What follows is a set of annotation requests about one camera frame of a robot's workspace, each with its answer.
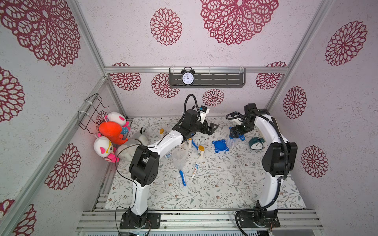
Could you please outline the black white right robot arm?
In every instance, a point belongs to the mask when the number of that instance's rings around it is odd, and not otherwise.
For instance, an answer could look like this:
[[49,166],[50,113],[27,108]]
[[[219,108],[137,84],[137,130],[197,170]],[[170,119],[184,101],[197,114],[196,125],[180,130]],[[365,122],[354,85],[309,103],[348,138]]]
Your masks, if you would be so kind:
[[254,103],[249,103],[244,106],[244,112],[243,115],[239,112],[226,115],[227,120],[237,121],[237,125],[230,128],[230,137],[240,138],[257,128],[269,145],[262,158],[266,174],[262,195],[253,208],[235,212],[236,226],[246,236],[247,233],[241,227],[243,219],[253,221],[256,228],[280,227],[277,199],[282,183],[293,170],[298,146],[281,134],[276,119],[267,109],[259,109]]

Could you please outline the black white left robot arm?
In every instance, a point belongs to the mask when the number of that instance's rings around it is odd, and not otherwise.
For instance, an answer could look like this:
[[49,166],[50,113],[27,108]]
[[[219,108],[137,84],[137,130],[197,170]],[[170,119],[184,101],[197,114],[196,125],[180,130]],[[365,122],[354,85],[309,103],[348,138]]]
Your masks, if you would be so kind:
[[205,106],[199,107],[194,94],[186,97],[183,108],[182,117],[160,141],[151,145],[134,144],[117,149],[116,158],[126,150],[134,149],[129,165],[131,176],[122,176],[133,183],[133,198],[130,207],[122,215],[120,229],[153,227],[152,221],[148,218],[148,195],[150,185],[158,176],[160,158],[195,134],[212,135],[218,128],[217,124],[207,122],[206,116],[210,110]]

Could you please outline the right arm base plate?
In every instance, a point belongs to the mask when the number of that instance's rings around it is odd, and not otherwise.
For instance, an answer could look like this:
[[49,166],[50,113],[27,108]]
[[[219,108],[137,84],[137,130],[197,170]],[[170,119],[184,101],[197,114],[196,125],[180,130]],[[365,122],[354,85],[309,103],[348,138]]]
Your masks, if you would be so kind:
[[242,228],[279,228],[277,211],[242,212],[238,219]]

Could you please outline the blue lid front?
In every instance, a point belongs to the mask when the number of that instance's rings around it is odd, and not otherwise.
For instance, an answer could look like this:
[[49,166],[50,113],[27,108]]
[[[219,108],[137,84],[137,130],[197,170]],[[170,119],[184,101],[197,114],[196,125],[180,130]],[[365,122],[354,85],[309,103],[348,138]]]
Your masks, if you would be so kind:
[[241,141],[245,141],[245,132],[243,131],[243,129],[241,129],[240,127],[238,126],[234,126],[234,127],[230,127],[229,128],[230,130],[230,138],[232,139],[240,139]]

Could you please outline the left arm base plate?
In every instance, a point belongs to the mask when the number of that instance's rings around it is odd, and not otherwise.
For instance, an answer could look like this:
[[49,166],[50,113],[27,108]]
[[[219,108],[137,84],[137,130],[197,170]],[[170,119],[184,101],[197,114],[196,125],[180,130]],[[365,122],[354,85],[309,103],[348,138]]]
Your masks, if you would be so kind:
[[137,216],[133,212],[125,212],[119,226],[120,229],[159,229],[160,222],[160,213],[146,212]]

